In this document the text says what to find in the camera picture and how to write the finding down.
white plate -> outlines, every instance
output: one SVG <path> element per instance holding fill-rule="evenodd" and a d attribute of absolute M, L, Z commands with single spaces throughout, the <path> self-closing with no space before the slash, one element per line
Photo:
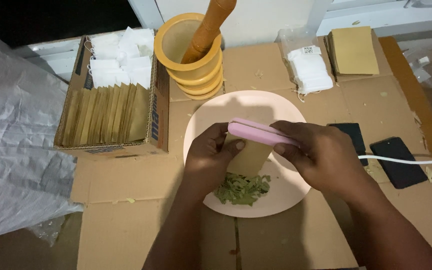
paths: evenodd
<path fill-rule="evenodd" d="M 270 125 L 276 120 L 306 122 L 300 111 L 287 99 L 266 91 L 237 91 L 220 95 L 204 103 L 189 120 L 184 135 L 184 162 L 194 138 L 217 122 L 229 122 L 239 117 Z M 233 217 L 258 218 L 277 214 L 299 203 L 308 193 L 310 186 L 303 180 L 294 166 L 272 152 L 271 162 L 264 163 L 259 175 L 270 175 L 270 189 L 253 206 L 232 205 L 221 202 L 210 193 L 204 204 L 212 210 Z"/>

right hand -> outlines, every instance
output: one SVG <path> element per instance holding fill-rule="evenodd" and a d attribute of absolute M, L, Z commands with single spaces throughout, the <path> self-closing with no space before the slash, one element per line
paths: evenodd
<path fill-rule="evenodd" d="M 359 161 L 350 136 L 338 128 L 284 120 L 270 126 L 298 142 L 299 147 L 276 144 L 274 151 L 291 162 L 311 187 L 344 200 L 377 187 Z"/>

white cable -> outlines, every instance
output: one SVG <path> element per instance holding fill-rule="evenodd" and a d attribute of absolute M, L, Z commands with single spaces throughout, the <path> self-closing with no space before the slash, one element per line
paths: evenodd
<path fill-rule="evenodd" d="M 395 163 L 405 163 L 405 164 L 432 164 L 432 160 L 428 161 L 411 161 L 411 160 L 402 160 L 402 159 L 396 159 L 396 158 L 390 158 L 390 157 L 384 157 L 384 156 L 373 156 L 373 155 L 363 155 L 358 156 L 358 158 L 361 159 L 377 159 L 377 160 L 383 160 L 383 161 L 389 161 L 389 162 L 395 162 Z"/>

black phone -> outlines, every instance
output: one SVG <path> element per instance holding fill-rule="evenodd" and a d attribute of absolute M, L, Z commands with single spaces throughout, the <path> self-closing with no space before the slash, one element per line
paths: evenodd
<path fill-rule="evenodd" d="M 399 137 L 391 137 L 369 145 L 376 156 L 393 158 L 405 161 L 416 161 L 403 140 Z M 420 165 L 404 164 L 378 159 L 389 181 L 397 189 L 411 187 L 412 185 L 428 180 Z"/>
<path fill-rule="evenodd" d="M 358 123 L 336 123 L 328 124 L 328 126 L 337 127 L 340 131 L 351 137 L 354 149 L 358 156 L 366 155 L 366 146 L 364 146 L 363 135 L 361 134 L 360 124 Z M 368 159 L 359 160 L 363 166 L 368 166 Z"/>

pestle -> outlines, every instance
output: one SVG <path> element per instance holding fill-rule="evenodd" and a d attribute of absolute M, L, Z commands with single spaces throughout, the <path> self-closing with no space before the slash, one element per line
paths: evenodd
<path fill-rule="evenodd" d="M 206 15 L 192 36 L 181 64 L 191 64 L 203 58 L 213 40 L 220 34 L 219 28 L 236 6 L 236 0 L 211 0 Z"/>

